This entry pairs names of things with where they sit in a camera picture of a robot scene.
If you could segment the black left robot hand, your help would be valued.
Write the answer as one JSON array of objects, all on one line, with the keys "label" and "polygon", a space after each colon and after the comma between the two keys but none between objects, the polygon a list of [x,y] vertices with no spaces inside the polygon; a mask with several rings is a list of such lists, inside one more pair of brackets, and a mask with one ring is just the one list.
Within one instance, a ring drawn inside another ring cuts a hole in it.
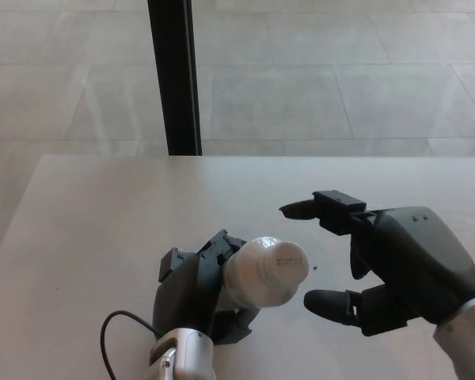
[{"label": "black left robot hand", "polygon": [[153,306],[152,326],[161,338],[178,328],[197,330],[214,344],[236,344],[251,334],[260,312],[248,306],[224,306],[224,264],[245,244],[220,230],[198,252],[173,247],[161,259],[160,283]]}]

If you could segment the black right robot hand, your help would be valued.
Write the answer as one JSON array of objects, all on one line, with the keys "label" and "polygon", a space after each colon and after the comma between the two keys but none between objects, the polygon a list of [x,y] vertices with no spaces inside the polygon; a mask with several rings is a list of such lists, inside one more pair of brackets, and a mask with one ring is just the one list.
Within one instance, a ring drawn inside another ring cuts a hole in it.
[{"label": "black right robot hand", "polygon": [[354,279],[373,272],[382,284],[365,291],[311,290],[313,314],[374,336],[421,317],[441,325],[475,299],[475,263],[448,225],[428,207],[369,210],[336,190],[281,207],[288,219],[318,219],[320,227],[348,235]]}]

